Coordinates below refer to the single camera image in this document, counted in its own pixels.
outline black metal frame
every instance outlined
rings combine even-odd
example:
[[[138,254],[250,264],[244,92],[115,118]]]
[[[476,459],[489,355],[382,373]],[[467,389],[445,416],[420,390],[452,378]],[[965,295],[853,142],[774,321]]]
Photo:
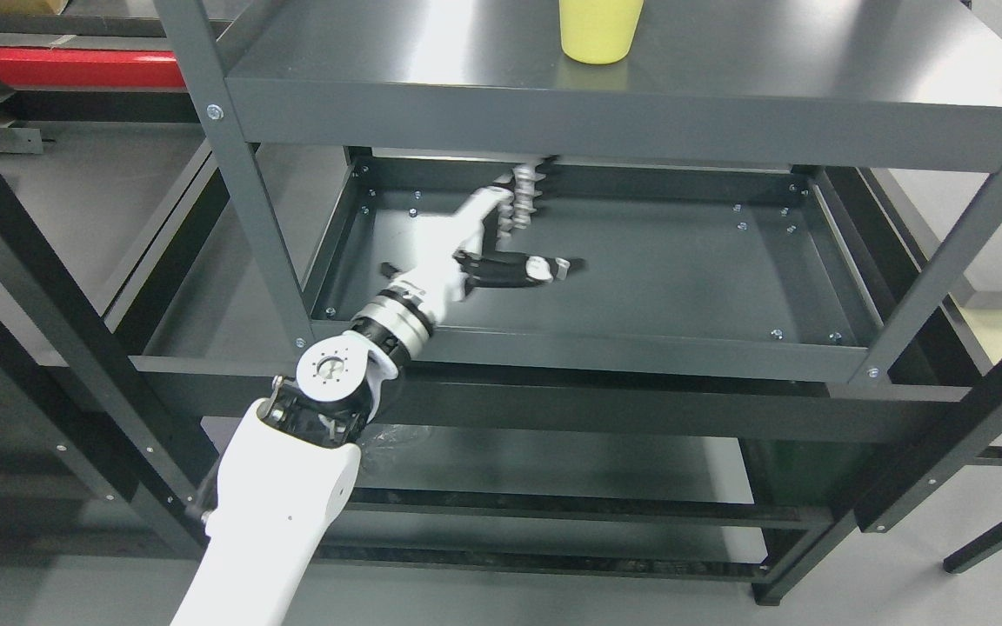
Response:
[[[29,96],[33,102],[43,98],[40,94]],[[57,96],[84,102],[81,115],[89,119],[124,117],[124,111],[131,110],[118,103],[122,100],[105,95],[52,95],[52,98]],[[127,95],[130,99],[138,96],[141,95]],[[182,110],[183,104],[171,108],[172,102],[180,101],[179,96],[157,96],[166,99],[164,102],[169,107],[162,106],[158,110]],[[30,104],[24,110],[43,109]],[[366,148],[351,148],[347,154],[358,159],[366,157],[367,151]],[[871,287],[878,314],[887,317],[900,293],[905,292],[918,276],[922,260],[908,250],[906,242],[897,234],[901,229],[898,219],[890,207],[884,206],[874,186],[859,170],[828,168],[813,173],[848,249],[854,253],[862,278]],[[217,210],[226,201],[225,188],[217,173],[206,165],[197,169],[187,189],[183,201],[191,202],[191,209],[177,218],[181,228],[187,226],[187,231],[176,234],[171,242],[162,245],[159,256],[179,246],[186,248],[181,250],[177,260],[157,265],[175,266],[178,277],[183,275],[180,268],[183,272],[187,270],[189,250],[197,250],[202,244],[202,237],[214,224]],[[327,237],[330,237],[327,240],[337,241],[343,233],[341,228],[332,226],[327,230]],[[323,273],[331,269],[335,259],[331,256],[325,261],[322,265],[317,262]],[[324,277],[325,274],[314,273],[309,281],[315,284]],[[291,364],[243,366],[141,356],[143,341],[155,329],[174,282],[168,280],[156,289],[141,290],[144,295],[140,296],[142,300],[138,305],[150,305],[150,308],[136,318],[140,324],[135,326],[133,333],[122,327],[115,327],[114,334],[108,333],[101,328],[102,320],[79,293],[75,282],[48,249],[1,177],[0,280],[16,300],[27,307],[33,320],[66,357],[71,372],[79,377],[84,388],[99,398],[100,409],[109,412],[112,418],[108,423],[102,420],[88,423],[84,434],[72,441],[105,445],[118,441],[114,456],[123,459],[122,465],[76,464],[71,466],[72,471],[90,481],[89,485],[98,486],[92,487],[92,491],[98,489],[96,492],[106,491],[107,485],[114,486],[111,477],[126,472],[139,485],[150,485],[144,491],[126,487],[112,489],[141,507],[142,515],[148,516],[158,535],[168,534],[168,543],[187,547],[186,540],[179,535],[175,535],[179,540],[172,539],[172,530],[179,528],[191,540],[195,539],[195,534],[180,517],[179,503],[170,503],[167,498],[179,500],[194,477],[181,478],[172,471],[177,467],[201,468],[209,463],[214,452],[203,449],[201,433],[188,435],[190,421],[177,429],[187,438],[183,444],[142,434],[150,432],[148,428],[156,428],[156,420],[163,424],[164,421],[179,423],[180,419],[202,415],[239,415],[252,398],[263,395],[268,378],[282,370],[287,372]],[[318,292],[318,288],[311,289],[311,293]],[[307,301],[307,307],[310,310],[319,308],[319,302],[312,298]],[[119,346],[115,338],[122,339],[124,346]],[[39,366],[32,364],[24,351],[15,346],[16,342],[8,344],[11,344],[11,362],[20,366],[0,365],[0,387],[9,390],[11,385],[16,386],[19,368],[24,368],[25,376],[40,381],[33,385],[43,389],[43,393],[67,397],[61,389],[62,377],[48,370],[33,374],[35,369],[39,372]],[[846,489],[830,503],[812,506],[776,503],[760,480],[767,468],[753,464],[746,469],[754,479],[757,504],[639,502],[387,489],[359,489],[350,503],[350,507],[358,511],[757,527],[765,531],[768,545],[768,558],[762,563],[663,562],[331,544],[321,548],[320,557],[470,570],[735,580],[753,584],[757,602],[775,605],[854,528],[886,531],[890,524],[902,519],[964,465],[1002,465],[1002,449],[985,448],[1002,432],[1002,364],[981,378],[977,368],[963,360],[962,356],[966,355],[951,310],[942,308],[927,322],[915,344],[891,372],[896,382],[913,384],[905,386],[790,384],[787,381],[640,373],[576,373],[512,366],[414,364],[399,401],[398,421],[403,424],[560,432],[646,432],[735,437],[742,441],[868,445],[875,454],[862,471],[848,479]],[[84,370],[88,369],[96,372],[84,376]],[[119,392],[115,402],[106,396],[111,389]],[[10,407],[35,404],[21,390],[8,398],[7,404]],[[520,406],[520,412],[513,410],[516,409],[514,402]],[[158,412],[156,407],[167,410]],[[38,413],[31,407],[27,415]],[[52,425],[56,425],[53,419],[59,419],[50,412],[40,413],[40,417]],[[82,428],[76,421],[72,424],[73,428]],[[72,445],[69,451],[78,446]],[[158,461],[160,457],[168,460]],[[158,475],[166,479],[166,485],[156,486],[160,481]],[[938,483],[930,485],[929,478],[935,475]],[[147,498],[149,504],[142,504],[138,494],[146,493],[151,495]],[[154,555],[149,546],[149,539],[136,535],[49,537],[39,543],[18,543],[3,538],[0,542],[0,550],[31,554],[48,554],[52,550]],[[194,554],[194,550],[184,550],[181,554]]]

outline gray shelf surface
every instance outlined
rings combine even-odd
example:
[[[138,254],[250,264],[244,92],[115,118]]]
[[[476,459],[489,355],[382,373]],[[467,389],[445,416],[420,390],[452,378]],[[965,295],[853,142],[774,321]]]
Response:
[[[294,264],[307,266],[301,262],[310,260],[312,241],[326,228],[346,173],[342,150],[268,145],[259,162]],[[407,206],[401,195],[374,198],[378,210],[370,218],[376,221],[363,220],[352,230],[352,238],[361,242],[347,244],[343,282],[327,292],[337,299],[321,305],[321,310],[335,305],[342,315],[339,321],[314,322],[319,337],[346,330],[349,324],[342,319],[379,290],[380,261],[411,265],[398,241],[419,236],[414,228],[426,225],[428,211],[449,210],[465,197],[437,193],[426,185],[423,194],[425,213],[417,219],[386,210]],[[852,287],[828,284],[820,257],[824,250],[811,239],[818,230],[799,210],[783,218],[779,206],[746,205],[743,213],[735,213],[731,202],[632,203],[635,214],[617,221],[613,211],[625,206],[619,201],[580,198],[554,205],[532,228],[514,236],[512,245],[533,253],[589,257],[591,269],[542,289],[476,293],[452,309],[424,361],[780,379],[796,373],[805,380],[835,380],[851,372],[864,353],[854,346],[838,295],[831,290]],[[741,220],[748,230],[736,228]],[[799,224],[796,234],[787,233],[792,222]],[[373,238],[375,228],[389,236]],[[688,258],[700,250],[713,260],[693,266],[693,272],[679,274],[656,265],[671,256],[691,266]],[[740,299],[722,293],[728,285]],[[757,288],[764,289],[767,304],[740,306],[759,304]],[[823,299],[827,296],[834,299]],[[205,360],[200,366],[210,361],[212,369],[290,373],[293,342],[270,301],[237,217],[228,208],[144,353]],[[820,309],[808,310],[811,301],[819,302]],[[784,341],[771,337],[776,328],[783,329]],[[838,330],[846,345],[830,346],[828,336]],[[752,360],[731,357],[746,353]]]
[[[565,58],[557,20],[553,0],[286,0],[227,87],[250,141],[1002,163],[1002,40],[959,3],[648,0],[604,67]]]

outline robotic hand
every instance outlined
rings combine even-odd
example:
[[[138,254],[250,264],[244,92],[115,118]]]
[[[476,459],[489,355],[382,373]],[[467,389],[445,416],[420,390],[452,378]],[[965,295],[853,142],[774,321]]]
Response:
[[[281,623],[354,489],[355,441],[377,415],[383,382],[420,356],[450,302],[474,288],[542,285],[580,268],[580,260],[496,249],[498,238],[529,225],[544,178],[537,167],[550,160],[474,191],[413,269],[383,264],[390,284],[351,329],[307,349],[296,380],[276,378],[274,395],[250,405],[189,507],[210,543],[172,625]]]

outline gray floor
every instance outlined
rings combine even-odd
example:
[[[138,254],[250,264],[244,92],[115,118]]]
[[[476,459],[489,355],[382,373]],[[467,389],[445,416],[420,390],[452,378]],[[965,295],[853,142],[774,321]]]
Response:
[[[779,609],[747,586],[318,565],[287,623],[398,625],[1002,625],[1002,552],[951,576],[940,559],[1002,517],[1002,469],[970,468],[890,535],[854,534]],[[194,563],[63,558],[0,568],[1,625],[167,623]]]

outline gray metal shelving unit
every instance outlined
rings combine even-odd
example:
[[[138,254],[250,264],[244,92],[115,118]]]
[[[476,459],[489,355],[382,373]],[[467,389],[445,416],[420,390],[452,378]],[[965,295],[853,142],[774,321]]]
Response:
[[[863,341],[817,346],[824,337],[788,333],[782,346],[739,346],[736,333],[699,327],[657,330],[672,338],[663,342],[600,346],[602,353],[641,354],[625,369],[656,353],[665,365],[645,372],[876,382],[1002,221],[1002,40],[959,3],[656,0],[645,5],[628,58],[609,67],[562,55],[550,1],[518,8],[500,0],[267,1],[242,12],[217,43],[197,3],[161,1],[156,8],[271,298],[299,345],[338,329],[317,322],[311,330],[320,299],[314,267],[290,264],[250,143],[993,173],[874,337],[853,333]],[[819,213],[816,205],[825,201],[813,179],[793,179],[790,188],[793,197],[777,194],[765,206]],[[738,201],[735,194],[719,199]],[[644,214],[631,211],[629,218]],[[683,246],[680,262],[706,266],[713,257],[712,250],[694,251]],[[776,262],[765,258],[755,272],[757,292],[775,282]],[[757,305],[773,304],[764,297]],[[510,333],[488,345],[463,344],[465,353],[517,356],[542,341],[551,338]],[[453,344],[429,358],[460,360]],[[692,350],[698,360],[675,360]],[[611,368],[587,357],[514,365]]]
[[[121,346],[32,242],[36,226],[3,213],[0,269],[148,467],[136,476],[152,500],[139,506],[169,547],[203,539],[169,516],[212,456],[191,420],[238,415],[304,346],[341,333],[340,312],[374,289],[374,262],[410,261],[405,241],[429,214],[504,167],[358,146],[651,161],[560,167],[559,197],[512,245],[587,254],[589,271],[539,292],[476,293],[379,420],[522,432],[521,447],[540,432],[735,438],[755,502],[375,481],[352,500],[369,534],[340,530],[323,558],[732,580],[779,603],[853,528],[891,530],[1002,432],[1002,362],[979,376],[943,305],[1002,221],[1002,41],[963,5],[648,0],[629,58],[601,68],[561,55],[553,0],[263,0],[217,39],[198,3],[155,5],[233,213],[211,211],[158,250],[179,250],[181,273],[131,298],[139,324],[115,325]],[[347,146],[341,187],[295,183],[322,162],[296,143]],[[924,260],[862,169],[873,166],[990,178]],[[306,206],[317,188],[335,197]],[[443,441],[457,439],[473,440]],[[712,562],[657,542],[624,555],[616,532],[568,554],[534,539],[448,544],[448,531],[413,544],[404,519],[382,518],[397,514],[520,518],[514,530],[746,526],[768,555]],[[574,554],[588,548],[600,552]]]

